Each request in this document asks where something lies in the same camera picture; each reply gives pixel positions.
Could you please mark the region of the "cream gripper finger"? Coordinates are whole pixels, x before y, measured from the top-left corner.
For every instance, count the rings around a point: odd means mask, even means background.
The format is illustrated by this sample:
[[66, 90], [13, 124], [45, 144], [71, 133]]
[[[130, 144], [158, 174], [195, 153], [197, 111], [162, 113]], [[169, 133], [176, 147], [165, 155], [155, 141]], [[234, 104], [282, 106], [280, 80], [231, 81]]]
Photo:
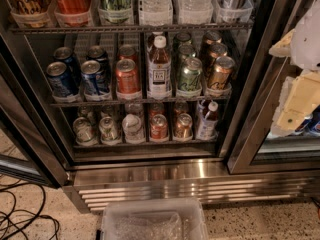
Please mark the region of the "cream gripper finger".
[[291, 40], [294, 34], [294, 29], [285, 34], [276, 44], [269, 49], [269, 54], [278, 58], [291, 56]]
[[320, 105], [320, 72], [303, 70], [296, 77], [288, 76], [281, 88], [270, 132], [276, 137], [293, 133]]

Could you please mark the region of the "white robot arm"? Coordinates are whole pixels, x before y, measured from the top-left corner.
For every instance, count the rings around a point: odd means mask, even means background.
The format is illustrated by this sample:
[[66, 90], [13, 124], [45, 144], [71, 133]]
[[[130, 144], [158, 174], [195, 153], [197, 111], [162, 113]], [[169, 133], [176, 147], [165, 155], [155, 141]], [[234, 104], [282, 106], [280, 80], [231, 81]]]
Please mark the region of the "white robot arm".
[[269, 49], [269, 54], [289, 57], [302, 70], [299, 76], [285, 79], [272, 118], [271, 134], [284, 137], [293, 133], [320, 105], [320, 0]]

